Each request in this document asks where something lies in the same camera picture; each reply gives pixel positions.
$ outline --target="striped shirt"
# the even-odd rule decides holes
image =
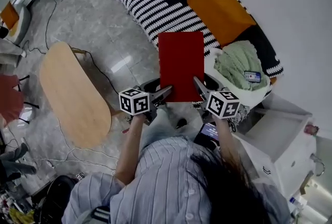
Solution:
[[[135,179],[129,185],[104,173],[80,181],[72,191],[62,222],[74,224],[83,212],[109,206],[111,223],[208,223],[208,196],[190,176],[191,173],[203,181],[190,156],[206,151],[183,137],[156,141],[142,152]],[[287,223],[285,199],[267,185],[258,190],[272,211],[272,223]]]

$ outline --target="tile floor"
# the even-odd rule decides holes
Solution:
[[[88,50],[92,53],[98,67],[111,79],[118,91],[159,76],[158,52],[148,42],[141,28],[126,13],[118,0],[56,0],[57,7],[50,19],[47,33],[48,46],[65,41],[72,47]],[[28,33],[22,44],[28,39],[30,49],[38,47],[46,51],[45,29],[47,20],[54,8],[52,0],[34,2],[31,7],[32,21]],[[90,58],[80,56],[80,62],[95,84],[101,95],[118,109],[118,96],[109,85],[107,79],[93,66]],[[30,147],[30,154],[26,155],[28,164],[35,164],[37,175],[21,178],[23,187],[32,194],[42,187],[55,175],[75,175],[79,172],[89,174],[103,171],[111,173],[116,167],[116,159],[90,151],[75,150],[75,155],[82,160],[99,163],[103,166],[83,164],[81,162],[56,162],[52,169],[43,158],[63,160],[70,149],[65,144],[67,140],[70,148],[74,145],[70,138],[60,131],[59,122],[52,112],[38,81],[39,65],[43,55],[38,51],[28,52],[22,59],[14,73],[19,77],[30,74],[30,79],[23,85],[23,92],[27,101],[38,104],[35,118],[30,125],[12,122],[9,126],[16,139],[21,143],[24,138]],[[191,129],[199,129],[202,122],[196,110],[189,103],[172,106],[178,116],[184,116]],[[94,150],[102,151],[109,156],[118,157],[122,130],[129,127],[126,120],[113,118],[111,130],[107,139]],[[6,129],[5,140],[9,142],[12,135]]]

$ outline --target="red folder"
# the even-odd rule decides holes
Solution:
[[[203,33],[164,32],[158,35],[160,86],[173,86],[167,102],[202,101],[193,77],[204,81]]]

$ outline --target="green blanket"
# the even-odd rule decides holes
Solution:
[[[223,54],[215,59],[214,68],[239,89],[254,91],[267,85],[256,49],[248,40],[225,46]],[[247,81],[244,71],[259,72],[260,83]]]

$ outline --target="red chair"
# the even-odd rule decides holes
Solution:
[[[20,118],[24,104],[29,104],[39,109],[38,105],[25,102],[23,93],[21,92],[20,81],[29,77],[30,76],[28,75],[19,79],[16,75],[0,75],[0,115],[2,115],[6,121],[5,126],[17,119],[30,123],[29,121]]]

